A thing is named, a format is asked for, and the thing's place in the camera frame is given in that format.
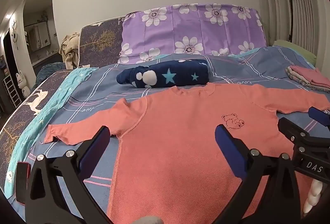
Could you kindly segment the right hand white glove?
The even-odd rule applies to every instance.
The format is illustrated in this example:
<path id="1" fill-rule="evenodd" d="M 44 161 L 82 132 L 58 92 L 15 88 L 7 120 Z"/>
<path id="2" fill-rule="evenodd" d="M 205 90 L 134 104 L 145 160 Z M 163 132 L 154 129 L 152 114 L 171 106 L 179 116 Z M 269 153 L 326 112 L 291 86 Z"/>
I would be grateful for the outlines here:
<path id="1" fill-rule="evenodd" d="M 304 214 L 309 213 L 310 210 L 317 205 L 321 197 L 322 189 L 323 189 L 323 183 L 321 181 L 318 181 L 317 179 L 313 179 L 308 193 L 308 197 L 303 207 Z"/>

